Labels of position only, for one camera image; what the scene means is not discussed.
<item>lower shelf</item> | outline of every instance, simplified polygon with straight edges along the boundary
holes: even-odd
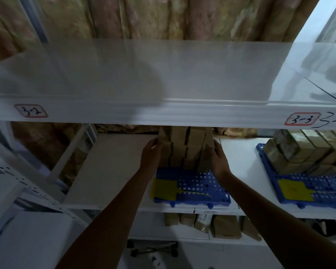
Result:
[[[245,234],[239,240],[216,239],[210,232],[207,234],[181,224],[167,227],[164,225],[164,213],[159,212],[138,212],[129,239],[267,246],[264,240],[258,242]]]

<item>person's right hand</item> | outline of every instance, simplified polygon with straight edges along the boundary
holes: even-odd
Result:
[[[211,147],[208,148],[211,160],[211,171],[213,172],[215,178],[220,180],[230,174],[230,168],[220,143],[214,140],[214,145],[215,149]]]

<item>blue tray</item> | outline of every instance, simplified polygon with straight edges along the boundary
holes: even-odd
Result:
[[[256,149],[259,152],[261,161],[265,167],[266,173],[270,179],[271,184],[275,190],[276,196],[281,204],[296,204],[300,209],[305,208],[306,205],[314,207],[328,207],[336,209],[336,175],[334,176],[306,176],[304,174],[292,175],[278,175],[276,174],[273,166],[271,165],[268,157],[263,151],[265,144],[259,143]],[[331,193],[313,193],[313,202],[298,201],[286,199],[281,191],[278,180],[289,179],[293,181],[304,182],[306,188],[314,191],[330,191]]]
[[[229,206],[231,203],[228,192],[220,187],[212,172],[200,173],[180,168],[158,168],[157,179],[177,180],[178,188],[186,191],[209,194],[209,196],[194,193],[178,193],[175,201],[155,197],[154,203],[167,202],[174,208],[175,204],[207,205],[212,209],[215,205]]]

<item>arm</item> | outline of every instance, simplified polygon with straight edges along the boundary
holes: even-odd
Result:
[[[210,148],[214,176],[251,220],[284,268],[336,268],[336,245],[230,172],[221,145]]]
[[[56,269],[117,268],[143,194],[158,167],[161,148],[157,139],[146,145],[136,174],[76,239]]]

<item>white floor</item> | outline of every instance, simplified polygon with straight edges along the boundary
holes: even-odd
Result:
[[[179,243],[177,258],[169,253],[133,258],[130,253],[131,249],[124,251],[118,269],[282,269],[266,246]]]

